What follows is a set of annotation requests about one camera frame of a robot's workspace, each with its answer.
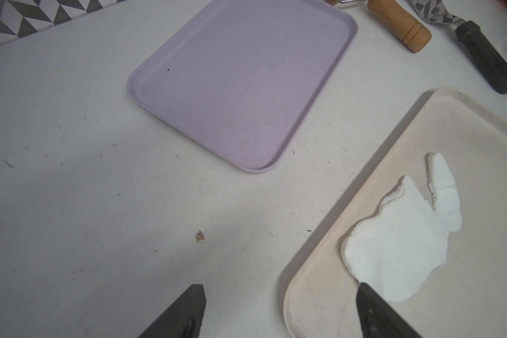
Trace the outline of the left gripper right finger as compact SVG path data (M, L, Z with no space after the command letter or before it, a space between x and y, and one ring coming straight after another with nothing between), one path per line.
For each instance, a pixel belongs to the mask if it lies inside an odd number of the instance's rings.
M356 307L364 338L421 338L367 283L360 283Z

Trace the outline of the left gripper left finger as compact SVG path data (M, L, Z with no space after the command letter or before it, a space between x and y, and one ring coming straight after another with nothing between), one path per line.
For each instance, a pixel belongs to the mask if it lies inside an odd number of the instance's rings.
M206 309L202 284L187 288L140 336L198 338Z

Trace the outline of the white dough ball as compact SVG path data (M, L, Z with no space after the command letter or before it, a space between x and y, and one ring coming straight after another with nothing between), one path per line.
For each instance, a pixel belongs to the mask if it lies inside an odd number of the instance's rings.
M440 153L428 156L428 188L431 200L410 177L402 177L377 214L359 222L342 244L349 273L387 301L405 301L417 293L446 263L449 235L461 229L456 180Z

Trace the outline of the beige plastic tray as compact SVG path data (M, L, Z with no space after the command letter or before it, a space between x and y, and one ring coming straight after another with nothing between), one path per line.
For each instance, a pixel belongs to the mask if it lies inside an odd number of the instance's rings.
M283 301L290 336L362 335L341 244L401 177L428 194L430 153L452 170L463 224L448 261L394 309L424 337L507 337L507 123L453 87L430 96L298 269Z

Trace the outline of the wooden dough roller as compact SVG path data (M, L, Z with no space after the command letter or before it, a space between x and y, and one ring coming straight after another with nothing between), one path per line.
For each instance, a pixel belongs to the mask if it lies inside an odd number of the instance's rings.
M325 0L323 3L339 10L361 8L371 22L413 53L423 50L432 39L432 33L394 0Z

